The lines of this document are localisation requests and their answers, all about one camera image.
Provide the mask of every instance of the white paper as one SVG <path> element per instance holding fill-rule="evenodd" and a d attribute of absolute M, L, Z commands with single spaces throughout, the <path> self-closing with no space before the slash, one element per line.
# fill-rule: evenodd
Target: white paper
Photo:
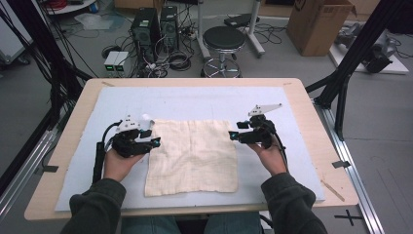
<path fill-rule="evenodd" d="M 247 113 L 256 104 L 278 104 L 282 108 L 266 113 L 276 125 L 286 147 L 290 173 L 312 189 L 317 201 L 324 194 L 304 140 L 283 88 L 266 87 L 108 87 L 101 90 L 94 111 L 70 162 L 56 211 L 69 211 L 69 199 L 89 189 L 92 183 L 95 144 L 105 129 L 127 114 L 152 119 L 228 120 L 234 130 L 237 122 L 249 120 Z M 110 131 L 107 138 L 115 134 Z M 122 181 L 127 188 L 124 209 L 174 208 L 266 203 L 261 184 L 270 177 L 258 156 L 246 145 L 236 142 L 239 189 L 235 193 L 190 192 L 160 197 L 144 197 L 148 157 L 136 164 Z"/>

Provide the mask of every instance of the metal stool leg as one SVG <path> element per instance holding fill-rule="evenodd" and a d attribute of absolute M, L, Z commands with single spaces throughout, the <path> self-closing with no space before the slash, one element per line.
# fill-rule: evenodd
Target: metal stool leg
<path fill-rule="evenodd" d="M 219 58 L 212 58 L 204 64 L 203 75 L 205 77 L 237 78 L 241 77 L 240 67 L 231 59 L 225 58 L 224 53 Z"/>

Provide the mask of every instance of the dark jacket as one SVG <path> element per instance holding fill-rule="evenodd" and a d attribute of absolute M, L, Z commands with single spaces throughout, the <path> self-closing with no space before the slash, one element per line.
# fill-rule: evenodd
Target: dark jacket
<path fill-rule="evenodd" d="M 261 185 L 274 230 L 282 233 L 327 233 L 311 211 L 316 196 L 289 174 L 279 174 Z M 82 195 L 70 199 L 72 218 L 61 233 L 115 233 L 125 199 L 125 187 L 104 178 Z"/>

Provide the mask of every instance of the aluminum frame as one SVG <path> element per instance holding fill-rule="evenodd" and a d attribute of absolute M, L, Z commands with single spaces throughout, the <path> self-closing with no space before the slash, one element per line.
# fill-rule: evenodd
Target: aluminum frame
<path fill-rule="evenodd" d="M 358 195 L 358 206 L 361 210 L 361 213 L 364 217 L 365 224 L 372 234 L 384 234 L 385 231 L 382 227 L 382 224 L 379 220 L 379 217 L 374 210 L 373 204 L 367 194 L 367 191 L 364 188 L 362 180 L 358 174 L 355 162 L 353 161 L 352 155 L 350 154 L 349 148 L 347 147 L 346 142 L 340 140 L 339 136 L 334 130 L 334 114 L 331 109 L 322 109 L 320 106 L 314 104 L 315 109 L 322 113 L 322 117 L 325 121 L 325 127 L 328 130 L 328 133 L 331 137 L 331 141 L 336 148 L 336 151 L 340 159 L 345 162 L 348 161 L 350 166 L 345 168 L 347 175 L 350 178 L 353 186 L 355 187 L 356 193 Z"/>

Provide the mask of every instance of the beige cloth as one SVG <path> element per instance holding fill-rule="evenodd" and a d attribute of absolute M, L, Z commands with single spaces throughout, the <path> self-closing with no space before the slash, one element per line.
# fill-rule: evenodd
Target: beige cloth
<path fill-rule="evenodd" d="M 228 121 L 155 120 L 161 146 L 149 156 L 145 196 L 193 191 L 235 192 L 237 154 Z"/>

